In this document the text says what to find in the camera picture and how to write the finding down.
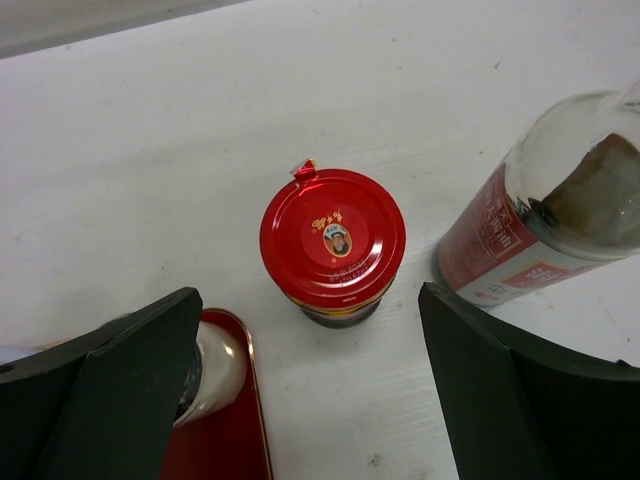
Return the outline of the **black-cap white salt bottle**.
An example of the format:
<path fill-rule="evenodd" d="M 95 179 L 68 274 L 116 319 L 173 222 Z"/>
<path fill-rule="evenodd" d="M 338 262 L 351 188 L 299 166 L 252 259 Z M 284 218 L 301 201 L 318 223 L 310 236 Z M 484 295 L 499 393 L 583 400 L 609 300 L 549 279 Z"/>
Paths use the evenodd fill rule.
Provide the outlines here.
<path fill-rule="evenodd" d="M 230 405 L 238 397 L 246 373 L 241 344 L 223 328 L 200 322 L 173 427 Z"/>

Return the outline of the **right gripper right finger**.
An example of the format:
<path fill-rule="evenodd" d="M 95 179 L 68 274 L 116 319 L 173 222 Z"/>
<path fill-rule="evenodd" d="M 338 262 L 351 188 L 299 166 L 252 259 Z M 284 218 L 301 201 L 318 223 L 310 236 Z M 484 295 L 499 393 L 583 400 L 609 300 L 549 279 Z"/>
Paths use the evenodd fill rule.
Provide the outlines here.
<path fill-rule="evenodd" d="M 418 303 L 460 478 L 638 478 L 638 368 L 555 344 L 435 283 Z"/>

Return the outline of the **red-cap dark sauce bottle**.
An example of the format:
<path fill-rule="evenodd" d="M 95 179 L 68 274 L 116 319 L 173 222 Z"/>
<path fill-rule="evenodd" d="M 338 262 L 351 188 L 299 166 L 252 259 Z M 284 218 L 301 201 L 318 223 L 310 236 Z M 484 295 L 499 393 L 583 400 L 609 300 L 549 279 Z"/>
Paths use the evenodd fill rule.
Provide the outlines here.
<path fill-rule="evenodd" d="M 391 287 L 406 247 L 406 227 L 392 195 L 375 180 L 313 159 L 263 215 L 264 266 L 308 318 L 345 329 L 369 318 Z"/>

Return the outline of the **tall vinegar bottle black cap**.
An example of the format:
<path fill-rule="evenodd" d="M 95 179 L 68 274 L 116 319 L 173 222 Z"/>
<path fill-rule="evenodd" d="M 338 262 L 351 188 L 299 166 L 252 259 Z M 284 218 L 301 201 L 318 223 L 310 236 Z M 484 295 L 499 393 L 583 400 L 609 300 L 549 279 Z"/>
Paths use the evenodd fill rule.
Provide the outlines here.
<path fill-rule="evenodd" d="M 504 304 L 639 252 L 639 86 L 570 96 L 508 151 L 433 256 L 464 300 Z"/>

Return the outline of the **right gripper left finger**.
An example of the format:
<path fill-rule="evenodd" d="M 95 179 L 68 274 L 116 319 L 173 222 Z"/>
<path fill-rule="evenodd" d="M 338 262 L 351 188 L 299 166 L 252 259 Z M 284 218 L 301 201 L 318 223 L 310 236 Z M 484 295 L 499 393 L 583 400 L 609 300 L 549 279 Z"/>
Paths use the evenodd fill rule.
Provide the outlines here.
<path fill-rule="evenodd" d="M 184 287 L 2 365 L 2 478 L 159 478 L 201 310 Z"/>

